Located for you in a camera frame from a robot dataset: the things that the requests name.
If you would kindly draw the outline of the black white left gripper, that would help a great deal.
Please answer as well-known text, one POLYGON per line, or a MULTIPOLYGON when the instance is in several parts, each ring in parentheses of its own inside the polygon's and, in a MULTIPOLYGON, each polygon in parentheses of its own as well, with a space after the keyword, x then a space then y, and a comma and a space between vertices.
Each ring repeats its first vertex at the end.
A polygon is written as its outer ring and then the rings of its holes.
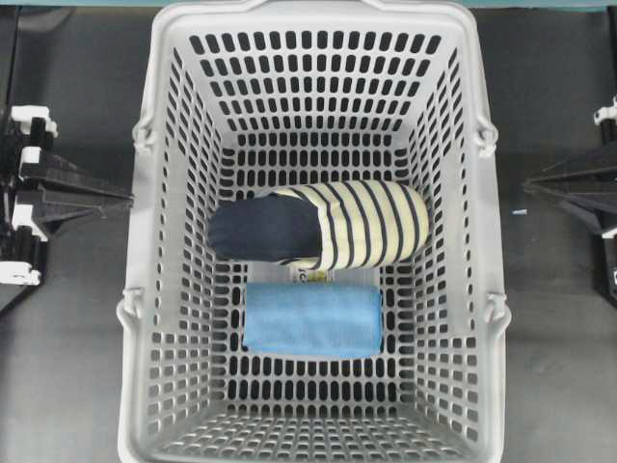
POLYGON ((49 108, 13 106, 1 117, 1 283, 38 286, 49 237, 78 219, 107 219, 133 205, 130 190, 52 152, 58 136, 49 108), (91 194, 92 204, 42 203, 40 225, 35 222, 36 184, 20 172, 23 166, 41 168, 39 186, 45 190, 91 194))

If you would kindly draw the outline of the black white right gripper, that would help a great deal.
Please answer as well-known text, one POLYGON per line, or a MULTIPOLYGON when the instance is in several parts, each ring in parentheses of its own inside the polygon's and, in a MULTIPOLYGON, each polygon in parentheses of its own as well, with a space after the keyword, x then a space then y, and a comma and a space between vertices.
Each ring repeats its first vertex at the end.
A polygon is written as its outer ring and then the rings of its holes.
POLYGON ((594 113, 602 146, 532 175, 523 190, 585 224, 604 245, 607 294, 616 294, 616 96, 594 113))

